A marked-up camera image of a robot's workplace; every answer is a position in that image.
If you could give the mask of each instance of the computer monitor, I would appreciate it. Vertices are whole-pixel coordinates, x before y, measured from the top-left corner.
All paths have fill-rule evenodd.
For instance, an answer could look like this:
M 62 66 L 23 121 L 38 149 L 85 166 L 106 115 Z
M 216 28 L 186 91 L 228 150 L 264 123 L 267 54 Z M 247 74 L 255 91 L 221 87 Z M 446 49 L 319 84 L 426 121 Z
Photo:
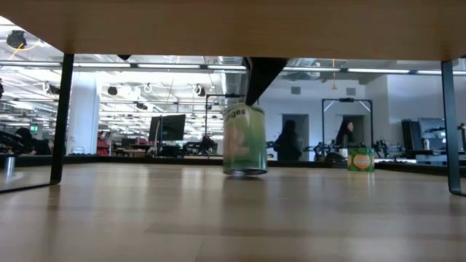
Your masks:
M 445 120 L 437 118 L 419 118 L 421 138 L 445 138 Z
M 149 141 L 159 140 L 160 135 L 162 141 L 183 140 L 185 123 L 186 114 L 163 116 L 162 118 L 160 116 L 152 117 Z

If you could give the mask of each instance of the green box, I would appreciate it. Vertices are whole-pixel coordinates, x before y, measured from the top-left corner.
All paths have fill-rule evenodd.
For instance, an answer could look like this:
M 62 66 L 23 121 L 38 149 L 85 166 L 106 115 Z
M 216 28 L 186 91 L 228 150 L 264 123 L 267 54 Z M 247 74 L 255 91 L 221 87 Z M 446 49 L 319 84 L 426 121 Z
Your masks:
M 348 148 L 348 170 L 359 172 L 374 171 L 374 150 L 372 148 Z

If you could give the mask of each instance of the white column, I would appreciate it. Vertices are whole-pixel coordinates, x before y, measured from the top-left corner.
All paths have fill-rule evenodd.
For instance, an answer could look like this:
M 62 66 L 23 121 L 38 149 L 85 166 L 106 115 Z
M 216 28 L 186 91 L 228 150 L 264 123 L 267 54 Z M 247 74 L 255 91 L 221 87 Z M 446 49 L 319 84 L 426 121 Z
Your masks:
M 66 154 L 95 154 L 99 125 L 100 85 L 96 73 L 73 73 L 66 133 Z

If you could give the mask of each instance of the door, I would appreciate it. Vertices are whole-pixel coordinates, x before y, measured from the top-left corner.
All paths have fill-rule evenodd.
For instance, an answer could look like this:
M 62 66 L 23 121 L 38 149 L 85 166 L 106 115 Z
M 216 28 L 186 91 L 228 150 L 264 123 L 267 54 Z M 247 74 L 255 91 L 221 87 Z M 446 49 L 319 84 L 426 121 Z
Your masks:
M 307 114 L 283 114 L 282 127 L 285 122 L 292 120 L 296 123 L 296 134 L 298 135 L 298 147 L 301 151 L 299 161 L 309 161 L 309 152 L 302 150 L 309 146 L 309 115 Z
M 344 121 L 352 122 L 353 125 L 353 131 L 352 131 L 352 136 L 355 139 L 355 143 L 365 143 L 365 126 L 364 126 L 364 116 L 359 116 L 359 115 L 346 115 L 343 116 Z

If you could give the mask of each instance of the can label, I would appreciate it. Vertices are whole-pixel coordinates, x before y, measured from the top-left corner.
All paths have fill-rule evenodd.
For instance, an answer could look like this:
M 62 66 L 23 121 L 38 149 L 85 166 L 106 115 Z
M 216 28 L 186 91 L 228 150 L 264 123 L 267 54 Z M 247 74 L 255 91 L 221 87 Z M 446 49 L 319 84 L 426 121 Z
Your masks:
M 244 104 L 224 114 L 224 171 L 266 170 L 264 112 Z
M 349 171 L 373 172 L 374 150 L 372 148 L 349 148 L 347 162 Z

